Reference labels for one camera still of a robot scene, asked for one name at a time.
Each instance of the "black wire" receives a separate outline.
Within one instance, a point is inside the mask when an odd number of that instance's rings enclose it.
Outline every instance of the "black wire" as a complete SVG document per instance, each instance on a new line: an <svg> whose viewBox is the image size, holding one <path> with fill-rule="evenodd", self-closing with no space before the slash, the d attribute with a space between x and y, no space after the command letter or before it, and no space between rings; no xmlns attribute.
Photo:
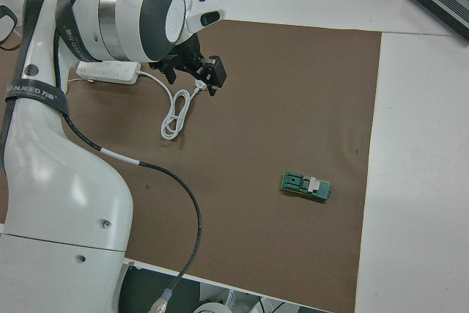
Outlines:
<svg viewBox="0 0 469 313"><path fill-rule="evenodd" d="M262 304L262 300L259 296L257 296L257 299L259 300L259 303L261 304L262 307L262 313L265 313L264 305Z"/></svg>
<svg viewBox="0 0 469 313"><path fill-rule="evenodd" d="M61 89L62 88L62 78L60 74L60 65L59 65L59 32L56 30L53 36L53 70L56 77L56 87ZM80 132L80 130L73 124L71 118L63 114L65 122L68 124L70 129L77 135L82 141L88 144L90 147L94 148L95 150L101 151L102 147L98 144L94 143L91 139L87 138L84 134ZM200 240L202 237L202 214L200 213L199 204L197 203L196 197L193 195L192 190L185 184L184 181L176 174L170 172L168 169L164 169L161 166L153 165L150 163L145 163L140 161L139 166L143 166L144 168L154 169L159 172L163 172L164 174L170 176L173 180L179 183L182 188L188 193L193 206L196 210L197 214L197 236L196 236L196 243L193 247L192 255L189 258L188 262L185 264L184 268L179 272L179 274L173 279L171 284L169 285L170 290L174 290L176 285L179 283L180 279L187 273L189 267L192 265L193 261L196 258L197 251L199 250Z"/></svg>
<svg viewBox="0 0 469 313"><path fill-rule="evenodd" d="M20 45L21 45L21 43L15 45L14 47L11 47L11 48L5 48L5 47L2 47L0 45L0 49L3 50L3 51L15 51L16 49L20 48Z"/></svg>
<svg viewBox="0 0 469 313"><path fill-rule="evenodd" d="M282 307L284 304L285 304L285 302L280 303L280 304L272 311L272 313L274 313L277 309L279 309L280 307Z"/></svg>

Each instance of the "white power cord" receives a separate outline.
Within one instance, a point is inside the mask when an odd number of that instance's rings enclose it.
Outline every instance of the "white power cord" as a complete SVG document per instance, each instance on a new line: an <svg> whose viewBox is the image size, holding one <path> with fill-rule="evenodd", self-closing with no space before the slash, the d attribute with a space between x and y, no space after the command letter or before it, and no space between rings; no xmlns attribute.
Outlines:
<svg viewBox="0 0 469 313"><path fill-rule="evenodd" d="M206 89L207 85L202 81L196 80L196 88L192 92L192 95L185 89L181 89L173 96L169 88L160 79L154 77L153 75L150 75L149 73L145 73L144 71L136 71L136 73L149 77L153 81L156 81L165 89L166 93L168 93L169 102L171 105L169 106L168 114L166 115L165 119L163 120L163 123L161 124L161 136L167 140L175 139L184 127L185 115L188 113L191 100L199 91L203 91L204 89ZM184 105L182 106L181 111L176 114L176 100L178 98L184 99Z"/></svg>

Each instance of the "white power strip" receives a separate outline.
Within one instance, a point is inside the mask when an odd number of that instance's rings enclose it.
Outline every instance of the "white power strip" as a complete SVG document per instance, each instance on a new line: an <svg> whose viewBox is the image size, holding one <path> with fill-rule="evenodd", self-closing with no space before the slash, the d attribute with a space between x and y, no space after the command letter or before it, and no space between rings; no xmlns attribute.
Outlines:
<svg viewBox="0 0 469 313"><path fill-rule="evenodd" d="M134 84L140 67L139 62L80 62L76 73L87 80Z"/></svg>

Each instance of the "brown mat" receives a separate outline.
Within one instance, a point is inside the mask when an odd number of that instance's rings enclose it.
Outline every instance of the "brown mat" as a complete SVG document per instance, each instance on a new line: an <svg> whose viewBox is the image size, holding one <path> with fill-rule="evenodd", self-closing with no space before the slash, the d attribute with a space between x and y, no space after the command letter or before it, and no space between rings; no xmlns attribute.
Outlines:
<svg viewBox="0 0 469 313"><path fill-rule="evenodd" d="M75 124L192 187L204 234L190 274L353 312L380 33L224 21L199 36L202 53L221 56L229 76L214 98L196 97L175 141L159 135L169 101L147 78L71 83ZM11 58L0 56L2 86ZM171 90L181 87L192 90L193 80L180 75ZM133 192L127 257L179 270L196 230L188 196L164 174L110 163ZM330 199L281 191L288 171L330 181ZM4 209L2 197L0 220Z"/></svg>

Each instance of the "green electronic module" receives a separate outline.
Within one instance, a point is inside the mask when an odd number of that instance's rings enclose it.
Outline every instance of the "green electronic module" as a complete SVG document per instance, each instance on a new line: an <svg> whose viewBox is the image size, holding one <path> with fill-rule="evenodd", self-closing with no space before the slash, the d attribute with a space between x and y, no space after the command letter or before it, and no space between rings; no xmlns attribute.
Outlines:
<svg viewBox="0 0 469 313"><path fill-rule="evenodd" d="M281 181L281 189L296 192L308 198L326 200L330 195L330 183L307 177L296 172L286 172Z"/></svg>

